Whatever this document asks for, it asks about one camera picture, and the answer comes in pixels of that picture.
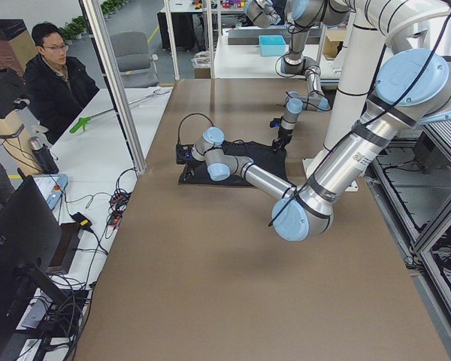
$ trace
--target glasses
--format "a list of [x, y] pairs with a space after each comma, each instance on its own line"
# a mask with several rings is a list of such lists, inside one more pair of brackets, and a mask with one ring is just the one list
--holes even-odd
[[54, 53], [60, 53], [60, 50], [67, 51], [68, 45], [63, 44], [63, 45], [60, 45], [59, 47], [46, 47], [46, 48], [51, 49]]

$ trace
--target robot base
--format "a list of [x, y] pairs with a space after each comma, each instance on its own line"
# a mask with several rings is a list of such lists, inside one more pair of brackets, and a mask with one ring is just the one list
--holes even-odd
[[[303, 158], [302, 159], [302, 166], [304, 167], [304, 173], [307, 174], [307, 167], [312, 163], [313, 158]], [[357, 192], [359, 190], [358, 184], [355, 180], [351, 183], [350, 186], [346, 188], [344, 192]]]

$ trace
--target white wall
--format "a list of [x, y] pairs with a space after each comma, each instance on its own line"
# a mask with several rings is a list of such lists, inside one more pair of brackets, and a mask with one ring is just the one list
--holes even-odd
[[29, 32], [44, 21], [64, 26], [81, 14], [78, 0], [0, 0], [0, 19], [23, 19]]

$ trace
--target brown table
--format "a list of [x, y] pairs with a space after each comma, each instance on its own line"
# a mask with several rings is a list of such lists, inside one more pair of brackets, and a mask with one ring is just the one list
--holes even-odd
[[[257, 189], [178, 185], [177, 125], [210, 115], [228, 140], [270, 144], [299, 80], [181, 80], [115, 238], [77, 360], [443, 360], [446, 351], [363, 181], [333, 227], [303, 242], [268, 228]], [[290, 180], [320, 148], [327, 114], [303, 113]], [[193, 143], [207, 121], [183, 124]]]

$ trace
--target chair backrest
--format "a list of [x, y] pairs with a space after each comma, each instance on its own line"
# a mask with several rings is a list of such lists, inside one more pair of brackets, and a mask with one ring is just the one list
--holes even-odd
[[149, 45], [143, 32], [121, 32], [110, 37], [120, 71], [150, 68]]

